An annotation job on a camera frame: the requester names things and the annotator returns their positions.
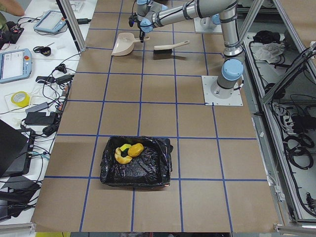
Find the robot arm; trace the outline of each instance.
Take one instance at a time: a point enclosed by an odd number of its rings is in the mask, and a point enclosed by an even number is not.
[[[224,38],[225,62],[222,74],[211,87],[214,96],[227,99],[233,93],[236,81],[243,73],[244,53],[237,32],[238,0],[191,0],[181,6],[167,9],[153,0],[137,0],[137,14],[133,20],[140,28],[140,38],[156,27],[192,20],[196,17],[211,17],[219,13]]]

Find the yellow tape roll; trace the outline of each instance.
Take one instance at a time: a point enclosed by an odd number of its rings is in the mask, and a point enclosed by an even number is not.
[[[30,104],[30,96],[24,91],[18,91],[11,97],[11,102],[19,107],[26,107]]]

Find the person's arm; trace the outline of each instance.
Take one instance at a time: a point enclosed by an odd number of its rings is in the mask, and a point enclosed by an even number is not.
[[[0,0],[0,4],[6,7],[6,12],[14,16],[24,16],[23,7],[16,0]]]

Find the brush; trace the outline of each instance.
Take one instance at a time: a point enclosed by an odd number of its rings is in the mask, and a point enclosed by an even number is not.
[[[171,54],[174,48],[184,46],[189,43],[190,41],[186,40],[186,41],[175,43],[175,44],[157,45],[157,46],[154,46],[154,54]]]

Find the beige dustpan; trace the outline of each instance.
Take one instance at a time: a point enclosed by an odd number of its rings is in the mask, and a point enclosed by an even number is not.
[[[149,40],[149,36],[144,37],[144,41]],[[128,55],[134,49],[134,44],[139,43],[140,39],[134,37],[132,33],[119,33],[115,42],[112,56]]]

